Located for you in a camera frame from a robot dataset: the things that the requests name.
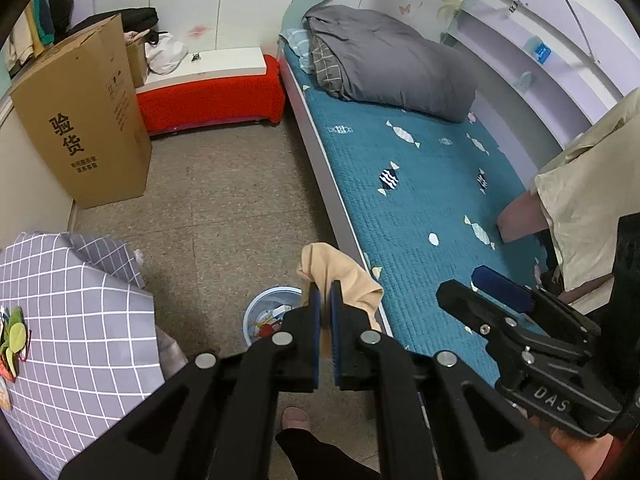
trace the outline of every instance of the black pants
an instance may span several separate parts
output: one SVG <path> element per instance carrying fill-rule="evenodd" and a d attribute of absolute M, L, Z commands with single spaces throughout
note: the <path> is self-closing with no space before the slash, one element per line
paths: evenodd
<path fill-rule="evenodd" d="M 320 442 L 311 432 L 289 428 L 276 435 L 298 480 L 380 480 L 373 469 L 346 456 L 337 447 Z"/>

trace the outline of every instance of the black bag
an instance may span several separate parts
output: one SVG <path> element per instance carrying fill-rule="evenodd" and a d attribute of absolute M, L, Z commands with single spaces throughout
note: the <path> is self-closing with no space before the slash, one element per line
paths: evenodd
<path fill-rule="evenodd" d="M 87 19 L 78 23 L 75 27 L 69 29 L 67 35 L 71 36 L 79 30 L 90 27 L 94 23 L 101 22 L 102 20 L 115 16 L 116 14 L 120 14 L 122 16 L 123 32 L 130 32 L 132 30 L 142 32 L 143 30 L 153 27 L 158 22 L 158 13 L 153 7 L 111 10 L 110 12 L 101 12 L 100 14 L 89 16 Z"/>

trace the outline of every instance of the beige cloth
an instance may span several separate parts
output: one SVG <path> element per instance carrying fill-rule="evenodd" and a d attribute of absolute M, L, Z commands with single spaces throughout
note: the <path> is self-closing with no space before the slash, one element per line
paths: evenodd
<path fill-rule="evenodd" d="M 7 48 L 7 59 L 5 60 L 8 70 L 14 67 L 16 60 L 20 61 L 20 64 L 24 64 L 33 54 L 33 41 L 25 12 L 22 12 L 15 22 L 10 42 L 11 46 Z"/>
<path fill-rule="evenodd" d="M 609 274 L 618 219 L 640 211 L 640 89 L 623 98 L 534 178 L 565 290 Z M 573 306 L 609 301 L 612 281 Z"/>
<path fill-rule="evenodd" d="M 331 284 L 334 280 L 339 280 L 342 287 L 342 301 L 364 310 L 369 316 L 371 328 L 382 332 L 374 317 L 382 300 L 382 287 L 346 254 L 324 242 L 306 245 L 302 248 L 297 272 L 302 277 L 302 304 L 308 301 L 309 286 L 315 282 L 320 290 L 322 308 L 325 309 Z M 320 355 L 326 357 L 331 355 L 327 311 L 323 311 L 321 319 Z"/>

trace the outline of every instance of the teal bed sheet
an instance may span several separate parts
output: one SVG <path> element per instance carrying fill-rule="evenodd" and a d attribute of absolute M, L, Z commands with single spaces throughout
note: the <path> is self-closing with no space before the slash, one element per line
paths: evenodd
<path fill-rule="evenodd" d="M 534 286 L 545 250 L 533 236 L 500 240 L 495 219 L 524 191 L 498 144 L 471 114 L 462 124 L 417 112 L 332 98 L 285 47 L 303 88 L 345 208 L 378 281 L 393 336 L 413 352 L 449 349 L 490 384 L 485 341 L 441 310 L 441 282 L 470 286 L 486 265 Z"/>

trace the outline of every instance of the hanging clothes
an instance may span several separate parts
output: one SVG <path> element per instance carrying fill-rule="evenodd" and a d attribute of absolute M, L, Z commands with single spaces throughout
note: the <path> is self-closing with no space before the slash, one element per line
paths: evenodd
<path fill-rule="evenodd" d="M 27 24 L 29 25 L 29 34 L 31 35 L 31 43 L 33 43 L 33 55 L 38 57 L 40 54 L 44 52 L 44 45 L 40 41 L 40 36 L 38 34 L 38 27 L 36 25 L 36 19 L 33 16 L 33 0 L 29 2 L 27 8 L 24 10 L 25 15 L 27 16 Z"/>
<path fill-rule="evenodd" d="M 11 72 L 17 62 L 20 62 L 20 65 L 22 65 L 29 59 L 29 56 L 33 56 L 33 40 L 31 39 L 29 23 L 25 12 L 18 17 L 9 38 L 11 45 L 7 47 L 8 55 L 5 61 L 7 70 Z"/>
<path fill-rule="evenodd" d="M 33 0 L 33 17 L 38 27 L 38 36 L 44 46 L 53 43 L 55 29 L 47 0 Z"/>
<path fill-rule="evenodd" d="M 49 0 L 51 20 L 55 30 L 55 43 L 66 38 L 66 30 L 71 21 L 74 0 Z"/>

